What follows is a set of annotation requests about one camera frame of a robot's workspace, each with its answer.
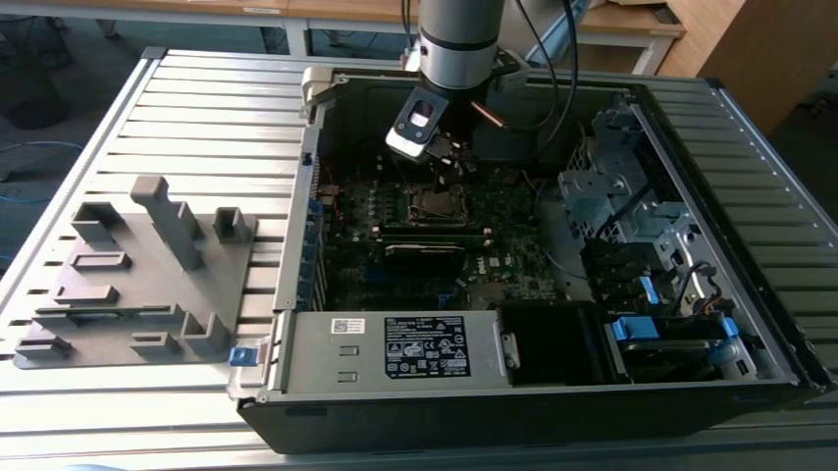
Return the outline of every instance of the cable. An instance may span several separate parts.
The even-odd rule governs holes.
[[[531,131],[536,131],[539,130],[547,123],[549,123],[549,120],[552,120],[552,118],[555,118],[555,113],[559,107],[559,101],[561,101],[560,96],[559,96],[559,80],[555,77],[555,71],[552,70],[552,67],[549,66],[549,54],[547,54],[547,48],[544,47],[544,43],[540,41],[540,36],[537,35],[537,30],[535,29],[535,25],[532,24],[532,20],[528,18],[528,14],[525,12],[525,8],[524,5],[521,4],[521,0],[515,0],[515,4],[519,8],[519,11],[521,12],[521,16],[523,16],[523,20],[525,21],[525,25],[528,27],[529,32],[532,33],[532,37],[535,38],[535,43],[537,44],[537,51],[540,52],[540,55],[544,57],[544,62],[547,63],[547,72],[549,73],[549,83],[552,84],[552,103],[549,105],[549,113],[547,113],[547,115],[543,117],[543,119],[535,123],[533,125],[527,125],[527,126],[509,126],[507,124],[503,124],[503,121],[499,120],[493,114],[491,114],[491,112],[488,112],[488,110],[485,110],[484,108],[481,108],[481,110],[477,110],[477,112],[485,117],[487,115],[484,114],[488,113],[488,115],[492,116],[492,118],[495,118],[499,123],[501,123],[501,128],[509,132],[531,132]]]
[[[409,52],[410,35],[409,35],[409,0],[401,0],[401,27],[404,28],[404,54]]]
[[[571,272],[567,268],[564,268],[559,262],[555,261],[555,259],[552,258],[552,256],[549,255],[549,252],[547,252],[544,250],[544,256],[547,257],[547,260],[549,260],[549,263],[552,263],[552,265],[555,266],[555,268],[557,268],[559,270],[561,270],[561,272],[564,272],[568,276],[577,278],[580,280],[587,281],[588,278],[583,277],[581,275],[576,275],[573,272]]]
[[[369,42],[366,43],[366,45],[364,46],[364,49],[361,49],[361,51],[366,51],[372,47],[372,43],[376,42],[376,39],[378,39],[378,34],[377,33],[374,33],[372,35],[372,38],[369,39]]]
[[[701,306],[696,309],[695,312],[697,312],[699,314],[708,314],[709,313],[709,308],[712,307],[713,303],[719,299],[721,299],[721,287],[713,281],[712,275],[707,276],[707,285],[709,285],[712,287],[713,292],[712,292],[711,296],[704,300]]]
[[[544,182],[537,187],[537,191],[535,192],[535,201],[532,201],[532,217],[537,218],[537,200],[540,199],[540,192],[544,191],[548,182]]]
[[[596,232],[593,233],[593,238],[599,238],[599,236],[601,236],[601,233],[604,232],[607,227],[621,219],[625,213],[628,213],[628,211],[631,211],[631,209],[637,205],[637,203],[640,202],[640,199],[643,199],[643,196],[645,196],[645,193],[648,193],[651,190],[652,190],[652,184],[645,183],[645,185],[643,185],[640,190],[636,193],[633,193],[631,198],[628,198],[628,201],[625,201],[625,204],[623,204],[623,207],[619,208],[616,212],[611,214],[608,218],[604,220],[604,222],[601,223],[601,226],[599,226],[599,229],[596,229]]]
[[[561,129],[561,125],[564,124],[564,120],[567,119],[567,115],[569,114],[571,108],[573,106],[573,100],[576,99],[576,88],[579,87],[579,43],[576,38],[576,22],[573,19],[573,10],[571,9],[569,0],[561,0],[561,5],[564,7],[564,16],[568,18],[567,22],[567,30],[571,38],[571,91],[567,95],[567,101],[564,103],[564,110],[561,111],[561,116],[559,117],[559,121],[555,124],[555,128],[552,129],[552,133],[547,140],[540,145],[540,147],[535,150],[532,155],[529,156],[528,163],[537,161],[540,154],[552,144],[556,135],[559,135],[559,130]]]
[[[6,151],[9,151],[11,149],[17,149],[18,147],[23,147],[26,145],[29,145],[31,147],[69,147],[76,152],[78,152],[80,154],[84,151],[84,147],[80,146],[78,144],[74,144],[72,142],[62,142],[62,141],[58,141],[58,140],[33,140],[30,142],[15,142],[15,141],[7,140],[7,139],[2,139],[2,140],[6,140],[7,142],[13,142],[13,145],[0,149],[0,154],[2,152],[6,152]]]
[[[709,267],[709,263],[707,263],[704,260],[696,260],[695,263],[689,265],[689,268],[685,270],[683,279],[680,280],[680,283],[677,284],[677,292],[675,295],[675,300],[673,300],[673,303],[671,304],[672,316],[676,316],[677,311],[680,310],[680,303],[683,302],[683,295],[685,294],[685,288],[689,286],[689,278],[692,277],[692,274],[704,266]]]
[[[532,191],[535,191],[535,193],[537,193],[537,188],[532,184],[532,180],[528,179],[528,175],[525,174],[525,170],[521,170],[521,175],[523,175],[523,181],[525,182],[528,187],[532,188]]]
[[[5,201],[6,203],[42,203],[47,201],[50,198],[43,199],[17,199],[17,198],[6,198],[5,196],[0,196],[0,201]]]

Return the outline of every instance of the warning label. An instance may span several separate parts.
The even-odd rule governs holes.
[[[462,318],[385,317],[384,358],[394,380],[470,376]]]

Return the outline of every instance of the barcode sticker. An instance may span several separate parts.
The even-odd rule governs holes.
[[[260,13],[262,15],[278,15],[278,10],[274,8],[242,8],[245,13]]]
[[[333,334],[362,334],[366,327],[365,319],[332,319],[330,332]]]

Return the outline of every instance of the wooden table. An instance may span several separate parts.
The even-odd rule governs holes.
[[[0,0],[0,13],[281,27],[288,34],[290,55],[298,57],[310,55],[312,29],[402,32],[396,0]],[[412,0],[412,24],[417,14],[417,0]],[[588,11],[579,42],[641,48],[633,73],[653,74],[671,42],[681,34],[683,27],[661,24],[648,8],[605,4]],[[531,40],[527,41],[525,47],[531,45]]]
[[[410,1],[414,24],[418,4]],[[310,29],[402,32],[396,0],[0,0],[0,14],[281,27],[300,57],[309,55]]]
[[[541,41],[557,27],[555,24],[541,35]],[[631,68],[632,74],[653,75],[676,38],[683,36],[683,25],[661,23],[648,6],[621,7],[613,3],[588,10],[579,26],[579,43],[593,46],[640,48],[641,52]],[[535,45],[525,58],[537,59],[540,53]]]

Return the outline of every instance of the aluminum extrusion table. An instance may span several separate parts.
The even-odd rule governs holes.
[[[489,464],[508,469],[523,461],[587,461],[573,469],[597,469],[603,460],[619,460],[613,462],[632,462],[643,469],[675,465],[705,469],[729,465],[732,459],[753,467],[788,462],[813,469],[835,456],[835,394],[791,411],[743,416],[681,439],[286,456],[270,451],[236,413],[225,393],[229,371],[222,364],[14,368],[15,339],[29,328],[33,307],[59,269],[53,262],[63,260],[73,243],[72,211],[82,201],[106,200],[117,208],[130,207],[126,193],[138,174],[165,175],[170,193],[196,214],[234,205],[257,216],[236,334],[238,338],[266,334],[300,158],[302,70],[314,64],[394,67],[377,61],[150,52],[130,74],[0,282],[0,468],[86,463],[125,469],[338,465],[365,469],[481,465],[487,469]],[[609,81],[625,77],[584,76]],[[821,362],[838,372],[833,223],[721,89],[695,79],[647,78],[644,82],[768,279],[796,313]]]

